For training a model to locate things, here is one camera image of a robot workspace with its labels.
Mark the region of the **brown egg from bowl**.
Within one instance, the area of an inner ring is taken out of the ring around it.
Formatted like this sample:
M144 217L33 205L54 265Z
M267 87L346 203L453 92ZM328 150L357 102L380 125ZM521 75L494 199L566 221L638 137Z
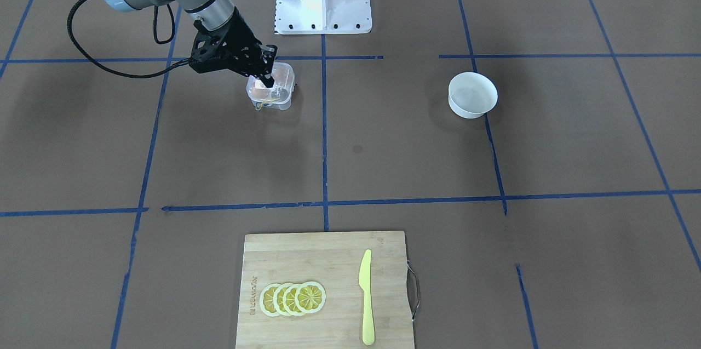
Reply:
M293 70L291 66L285 62L275 62L271 71L271 75L276 83L287 82L291 74L293 74Z

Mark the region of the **lemon slice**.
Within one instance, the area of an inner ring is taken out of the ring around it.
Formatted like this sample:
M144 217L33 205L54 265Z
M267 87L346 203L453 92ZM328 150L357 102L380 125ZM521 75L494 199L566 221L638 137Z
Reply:
M304 316L306 313L296 304L296 294L301 288L300 284L290 284L282 294L282 305L290 316Z
M326 291L322 284L316 281L307 281L300 284L301 288L296 294L296 304L306 314L319 312L326 303Z
M269 317L279 317L282 314L275 308L277 304L277 297L275 295L276 290L280 287L279 283L272 283L266 286L260 294L260 299L258 303L260 304L260 309L265 316Z
M292 316L292 314L285 308L285 293L292 285L293 283L290 282L279 284L273 292L273 307L278 316Z

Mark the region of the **yellow plastic knife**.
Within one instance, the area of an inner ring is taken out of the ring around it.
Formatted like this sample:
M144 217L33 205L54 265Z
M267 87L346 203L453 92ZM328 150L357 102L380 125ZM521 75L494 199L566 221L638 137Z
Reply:
M375 344L375 316L371 296L371 249L366 249L358 274L358 284L363 292L363 311L361 312L361 341L365 346Z

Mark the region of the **white ceramic bowl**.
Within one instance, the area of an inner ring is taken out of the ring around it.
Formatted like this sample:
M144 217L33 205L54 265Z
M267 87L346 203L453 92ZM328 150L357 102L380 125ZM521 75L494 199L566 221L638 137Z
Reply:
M449 82L448 104L459 117L476 119L492 110L497 102L496 85L484 75L463 72Z

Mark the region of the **clear plastic egg box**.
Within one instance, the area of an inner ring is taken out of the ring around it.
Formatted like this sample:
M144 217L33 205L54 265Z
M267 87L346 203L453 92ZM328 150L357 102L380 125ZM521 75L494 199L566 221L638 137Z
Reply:
M263 83L254 76L249 76L246 91L257 110L263 108L287 110L291 105L291 95L295 91L295 72L291 74L287 82L274 82L274 87L270 89L263 86Z

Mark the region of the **wooden cutting board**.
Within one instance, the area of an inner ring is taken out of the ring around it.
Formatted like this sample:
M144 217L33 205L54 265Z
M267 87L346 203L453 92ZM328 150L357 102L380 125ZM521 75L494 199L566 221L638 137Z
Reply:
M249 234L237 348L413 348L405 232Z

